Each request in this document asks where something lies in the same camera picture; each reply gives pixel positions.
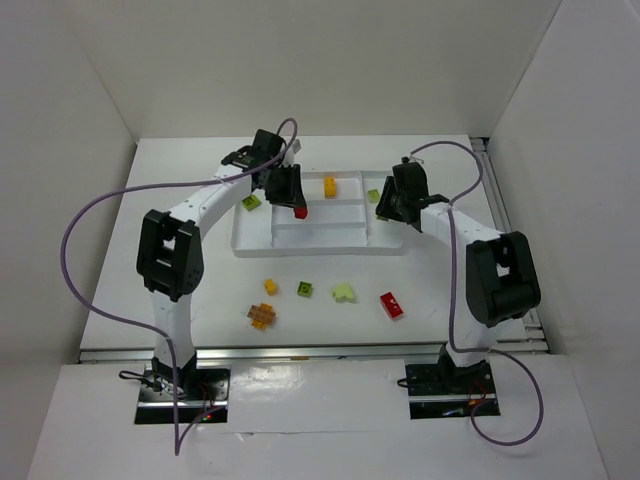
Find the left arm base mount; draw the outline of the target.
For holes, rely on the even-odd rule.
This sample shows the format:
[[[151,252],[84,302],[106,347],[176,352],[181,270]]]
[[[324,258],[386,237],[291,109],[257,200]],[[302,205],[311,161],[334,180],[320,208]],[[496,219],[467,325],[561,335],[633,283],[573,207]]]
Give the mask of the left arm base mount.
[[[149,368],[142,373],[121,370],[121,380],[137,382],[139,394],[134,423],[162,425],[173,423],[173,385],[156,376]],[[195,382],[187,389],[177,389],[178,419],[190,424],[198,415],[203,424],[226,423],[231,371],[228,368],[203,369],[196,372]]]

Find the pale green large lego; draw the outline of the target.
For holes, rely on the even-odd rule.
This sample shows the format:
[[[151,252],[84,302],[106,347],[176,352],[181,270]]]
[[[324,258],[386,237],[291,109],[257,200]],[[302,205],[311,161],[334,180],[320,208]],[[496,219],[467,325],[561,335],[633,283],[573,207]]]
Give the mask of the pale green large lego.
[[[332,297],[337,303],[353,303],[356,301],[356,295],[347,282],[336,284],[332,288]]]

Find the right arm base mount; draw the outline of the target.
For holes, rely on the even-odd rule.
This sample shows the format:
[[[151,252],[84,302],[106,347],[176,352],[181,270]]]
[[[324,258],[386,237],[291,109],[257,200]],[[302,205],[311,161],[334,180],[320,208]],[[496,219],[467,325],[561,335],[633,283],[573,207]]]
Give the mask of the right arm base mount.
[[[396,385],[407,391],[412,420],[499,416],[490,364],[457,367],[443,346],[435,363],[410,363]]]

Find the yellow tall lego brick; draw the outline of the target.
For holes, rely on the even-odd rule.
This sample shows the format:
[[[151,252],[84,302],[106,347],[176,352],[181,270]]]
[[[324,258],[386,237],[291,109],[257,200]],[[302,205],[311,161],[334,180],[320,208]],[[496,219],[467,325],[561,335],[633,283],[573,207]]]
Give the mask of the yellow tall lego brick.
[[[337,196],[337,184],[336,179],[333,176],[324,177],[323,191],[325,199],[333,199]]]

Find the red lego brick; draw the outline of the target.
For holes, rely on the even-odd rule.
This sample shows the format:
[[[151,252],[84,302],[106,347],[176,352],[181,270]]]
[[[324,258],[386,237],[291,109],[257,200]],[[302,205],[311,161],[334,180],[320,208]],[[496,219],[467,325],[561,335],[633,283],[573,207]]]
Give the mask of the red lego brick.
[[[396,320],[404,314],[403,309],[392,292],[386,292],[381,295],[380,302],[390,319]]]

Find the red lego with green top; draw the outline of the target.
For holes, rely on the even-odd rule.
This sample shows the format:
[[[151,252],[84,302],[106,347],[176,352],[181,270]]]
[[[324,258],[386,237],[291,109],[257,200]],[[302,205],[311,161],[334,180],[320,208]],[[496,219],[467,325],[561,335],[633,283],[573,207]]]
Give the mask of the red lego with green top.
[[[294,217],[296,219],[306,219],[308,216],[308,208],[307,207],[295,207],[293,209]]]

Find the dark green lego brick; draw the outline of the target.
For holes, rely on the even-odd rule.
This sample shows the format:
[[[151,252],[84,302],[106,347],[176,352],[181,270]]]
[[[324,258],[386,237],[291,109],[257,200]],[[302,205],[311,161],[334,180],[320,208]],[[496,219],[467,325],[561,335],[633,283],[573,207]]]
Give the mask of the dark green lego brick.
[[[310,298],[313,292],[313,285],[308,282],[300,281],[297,288],[297,295]]]

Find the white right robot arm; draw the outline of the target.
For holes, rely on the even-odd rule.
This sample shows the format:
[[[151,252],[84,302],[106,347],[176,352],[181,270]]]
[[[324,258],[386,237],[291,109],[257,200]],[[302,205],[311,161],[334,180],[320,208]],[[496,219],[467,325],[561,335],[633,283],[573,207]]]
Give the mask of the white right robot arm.
[[[393,167],[376,215],[407,224],[450,249],[448,341],[438,360],[443,378],[478,370],[501,325],[539,305],[541,290],[527,237],[485,226],[446,197],[431,195],[419,163],[404,158]]]

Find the light green lego brick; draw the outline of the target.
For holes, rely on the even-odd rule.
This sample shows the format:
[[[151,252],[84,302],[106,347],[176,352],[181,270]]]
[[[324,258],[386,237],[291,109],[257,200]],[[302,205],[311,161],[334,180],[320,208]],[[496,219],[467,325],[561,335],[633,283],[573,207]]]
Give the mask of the light green lego brick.
[[[261,206],[261,200],[254,194],[245,197],[241,204],[247,212],[251,212]]]

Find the small yellow lego brick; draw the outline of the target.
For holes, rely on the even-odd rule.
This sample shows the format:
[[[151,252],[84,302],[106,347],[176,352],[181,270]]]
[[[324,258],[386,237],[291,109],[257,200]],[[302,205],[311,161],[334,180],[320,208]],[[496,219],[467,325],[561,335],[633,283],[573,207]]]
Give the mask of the small yellow lego brick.
[[[273,296],[278,293],[278,286],[271,278],[264,281],[264,288],[269,296]]]

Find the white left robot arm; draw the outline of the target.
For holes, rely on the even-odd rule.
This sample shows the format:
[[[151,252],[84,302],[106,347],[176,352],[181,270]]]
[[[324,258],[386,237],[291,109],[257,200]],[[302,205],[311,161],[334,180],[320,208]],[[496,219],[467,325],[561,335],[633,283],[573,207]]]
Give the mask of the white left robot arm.
[[[136,270],[151,295],[154,326],[172,341],[156,342],[152,371],[173,386],[189,392],[198,383],[191,300],[204,276],[202,240],[256,190],[275,206],[304,209],[301,169],[295,163],[299,150],[297,139],[285,141],[259,129],[250,145],[221,161],[211,185],[167,211],[152,209],[144,216]]]

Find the orange yellow lego cross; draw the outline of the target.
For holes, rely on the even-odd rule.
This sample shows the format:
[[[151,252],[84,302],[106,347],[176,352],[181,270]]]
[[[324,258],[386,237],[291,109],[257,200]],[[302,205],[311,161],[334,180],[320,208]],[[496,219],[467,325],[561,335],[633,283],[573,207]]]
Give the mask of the orange yellow lego cross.
[[[264,331],[275,323],[276,312],[271,305],[261,303],[250,307],[247,318],[251,321],[253,328]]]

